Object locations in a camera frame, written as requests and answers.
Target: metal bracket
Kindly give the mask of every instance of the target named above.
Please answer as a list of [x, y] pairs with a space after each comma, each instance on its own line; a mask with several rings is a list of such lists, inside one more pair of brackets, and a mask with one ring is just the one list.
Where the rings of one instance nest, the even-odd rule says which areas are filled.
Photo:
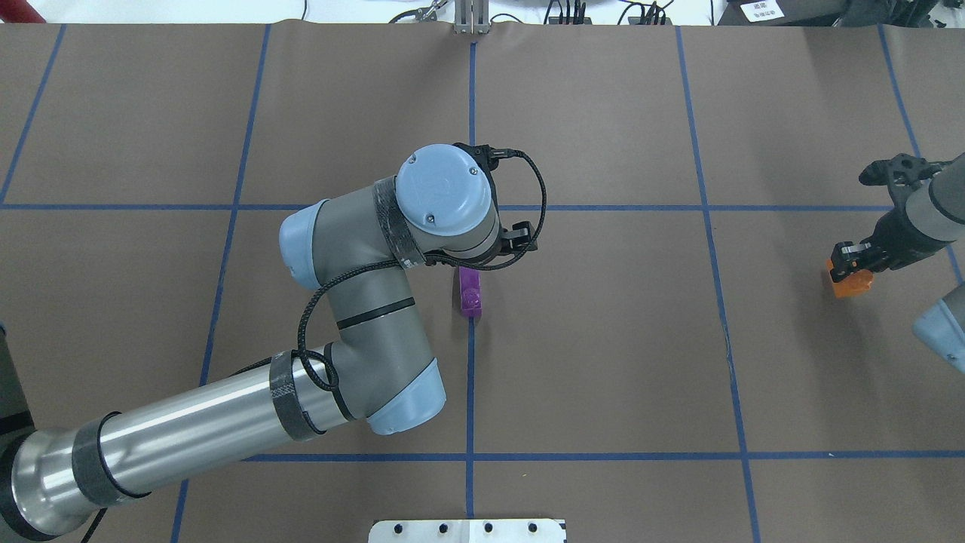
[[554, 519], [381, 521], [369, 543], [565, 543], [566, 522]]
[[457, 34], [488, 34], [489, 26], [489, 0], [455, 0]]

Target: silver arm tube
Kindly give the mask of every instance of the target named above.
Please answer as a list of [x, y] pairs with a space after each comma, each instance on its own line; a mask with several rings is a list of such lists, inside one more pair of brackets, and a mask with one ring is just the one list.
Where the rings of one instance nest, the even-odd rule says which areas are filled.
[[[302, 408], [319, 430], [345, 422], [330, 392], [295, 363]], [[269, 366], [212, 383], [106, 420], [100, 450], [120, 489], [143, 495], [192, 474], [289, 443], [272, 404]], [[314, 368], [323, 374], [324, 367]], [[23, 518], [38, 531], [61, 535], [100, 509], [81, 493], [72, 457], [77, 430], [40, 430], [20, 447], [12, 484]], [[121, 502], [133, 501], [123, 499]]]

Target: brown table surface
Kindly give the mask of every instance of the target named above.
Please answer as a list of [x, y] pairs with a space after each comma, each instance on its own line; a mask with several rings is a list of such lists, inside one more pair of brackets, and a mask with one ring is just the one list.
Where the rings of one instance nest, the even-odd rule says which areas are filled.
[[[869, 162], [965, 151], [963, 50], [952, 29], [0, 25], [0, 318], [40, 427], [130, 410], [292, 346], [294, 210], [428, 143], [523, 149], [546, 227], [483, 276], [482, 318], [452, 269], [409, 274], [442, 414], [160, 489], [94, 542], [467, 516], [576, 542], [960, 541], [965, 376], [911, 333], [953, 254], [850, 300], [822, 267], [889, 209]], [[525, 164], [495, 175], [504, 222], [535, 220]]]

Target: light blue joint cap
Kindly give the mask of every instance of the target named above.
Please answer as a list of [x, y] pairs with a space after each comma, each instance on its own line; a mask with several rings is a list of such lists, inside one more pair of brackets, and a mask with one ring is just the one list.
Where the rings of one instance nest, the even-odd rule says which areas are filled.
[[278, 246], [282, 249], [282, 260], [289, 267], [291, 276], [298, 284], [311, 290], [321, 285], [315, 275], [315, 261], [312, 258], [312, 238], [315, 236], [315, 219], [322, 200], [310, 208], [291, 214], [282, 222], [278, 231]]
[[369, 425], [380, 436], [404, 432], [439, 414], [445, 404], [439, 361], [433, 358], [419, 377], [369, 417]]
[[435, 236], [458, 236], [483, 222], [492, 190], [468, 153], [436, 143], [413, 153], [399, 169], [396, 200], [416, 228]]
[[965, 331], [944, 300], [929, 307], [912, 330], [939, 357], [965, 373]]

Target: purple block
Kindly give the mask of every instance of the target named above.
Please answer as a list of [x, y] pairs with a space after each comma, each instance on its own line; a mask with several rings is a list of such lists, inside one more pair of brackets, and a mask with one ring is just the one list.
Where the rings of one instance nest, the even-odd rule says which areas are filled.
[[483, 315], [483, 294], [480, 291], [478, 270], [459, 268], [459, 297], [459, 307], [464, 317], [478, 319]]

